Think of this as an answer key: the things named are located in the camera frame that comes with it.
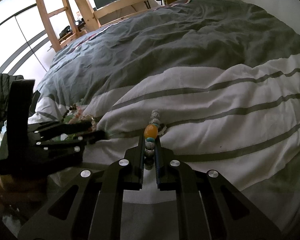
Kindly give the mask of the left hand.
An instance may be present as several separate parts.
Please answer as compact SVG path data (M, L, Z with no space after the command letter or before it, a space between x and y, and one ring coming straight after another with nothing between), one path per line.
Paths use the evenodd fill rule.
M13 178L9 175L0 176L0 217L18 217L19 200Z

